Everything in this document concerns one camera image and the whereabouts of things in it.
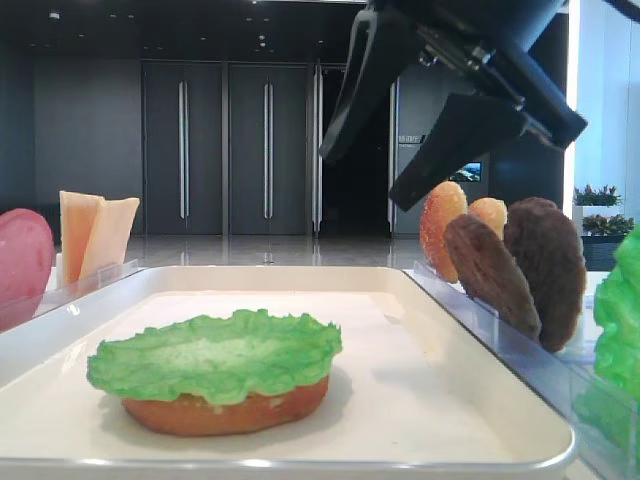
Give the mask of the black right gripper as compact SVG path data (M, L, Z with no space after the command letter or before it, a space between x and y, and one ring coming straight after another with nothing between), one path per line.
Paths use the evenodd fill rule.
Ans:
M420 54L444 63L491 97L449 95L390 189L401 210L410 210L466 164L521 136L528 118L544 142L568 147L587 122L529 54L561 6L559 1L369 2L352 25L321 157L328 163L344 157L381 97Z

